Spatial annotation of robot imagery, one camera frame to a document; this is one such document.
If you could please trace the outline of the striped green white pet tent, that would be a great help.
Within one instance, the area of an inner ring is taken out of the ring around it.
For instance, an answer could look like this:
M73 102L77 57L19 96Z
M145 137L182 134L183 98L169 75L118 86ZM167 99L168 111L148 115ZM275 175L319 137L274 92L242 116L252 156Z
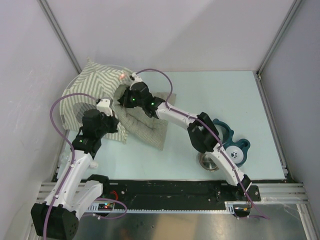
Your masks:
M123 84L120 84L119 86L127 85L130 82L130 75L128 76L128 80L126 80ZM111 108L112 110L114 110L113 105L116 102L114 100L114 94L118 88L116 90L110 91L107 90L106 87L103 86L100 82L97 82L97 85L91 90L81 87L72 87L71 89L67 89L67 87L62 94L63 96L75 93L77 93L77 95L67 97L61 100L61 102L59 103L59 114L62 121L62 126L65 130L77 131L83 125L82 118L84 112L90 109L95 109L96 102L98 99L112 99Z

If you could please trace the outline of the stainless steel bowl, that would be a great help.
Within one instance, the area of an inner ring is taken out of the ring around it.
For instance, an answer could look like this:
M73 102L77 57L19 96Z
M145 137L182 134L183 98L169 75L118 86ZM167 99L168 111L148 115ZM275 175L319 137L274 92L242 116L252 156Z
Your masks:
M201 165L201 167L207 171L215 172L219 170L218 166L214 163L214 161L204 153L198 154L198 162Z

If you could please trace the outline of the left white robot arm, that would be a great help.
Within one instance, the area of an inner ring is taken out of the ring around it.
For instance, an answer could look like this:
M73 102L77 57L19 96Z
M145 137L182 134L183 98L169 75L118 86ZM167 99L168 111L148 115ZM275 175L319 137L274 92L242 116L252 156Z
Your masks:
M71 153L62 175L43 203L35 203L31 217L36 234L44 239L71 240L77 233L79 221L92 202L107 199L111 187L104 182L90 180L77 192L83 174L93 163L108 133L116 133L118 119L109 107L84 112L82 127L70 143Z

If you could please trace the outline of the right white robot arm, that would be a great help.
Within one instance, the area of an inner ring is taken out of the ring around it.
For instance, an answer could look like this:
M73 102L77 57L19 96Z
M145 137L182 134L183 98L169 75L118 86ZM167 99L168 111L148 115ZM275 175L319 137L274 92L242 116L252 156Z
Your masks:
M210 157L219 170L224 172L227 183L232 185L232 197L241 201L249 195L252 181L228 155L218 130L205 112L194 115L174 108L164 99L153 96L143 81L125 86L118 101L126 109L139 107L150 118L165 120L185 129L195 150Z

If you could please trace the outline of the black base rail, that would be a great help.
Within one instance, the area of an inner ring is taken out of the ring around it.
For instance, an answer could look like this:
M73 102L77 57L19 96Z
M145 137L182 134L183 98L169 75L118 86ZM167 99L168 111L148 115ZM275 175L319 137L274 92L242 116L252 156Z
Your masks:
M243 190L225 181L105 180L101 198L118 200L117 210L213 211L225 202L245 202Z

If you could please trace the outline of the teal double bowl stand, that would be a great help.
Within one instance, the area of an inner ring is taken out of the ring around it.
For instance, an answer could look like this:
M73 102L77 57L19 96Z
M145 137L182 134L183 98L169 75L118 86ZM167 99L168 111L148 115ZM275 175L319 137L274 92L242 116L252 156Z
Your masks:
M246 138L234 141L234 130L232 130L227 123L220 121L218 118L215 118L212 123L218 127L219 137L221 138L221 142L228 156L237 167L243 166L247 161L248 151L251 147L250 141Z

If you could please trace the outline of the green checked cushion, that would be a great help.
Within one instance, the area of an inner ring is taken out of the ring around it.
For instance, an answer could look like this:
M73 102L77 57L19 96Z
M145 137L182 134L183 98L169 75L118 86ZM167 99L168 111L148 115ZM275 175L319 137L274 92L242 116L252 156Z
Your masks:
M119 120L118 132L109 133L106 137L125 144L128 135L132 134L147 145L162 151L166 140L168 121L148 117L140 107L123 107L119 99L125 93L126 88L126 85L120 85L114 93L113 110Z

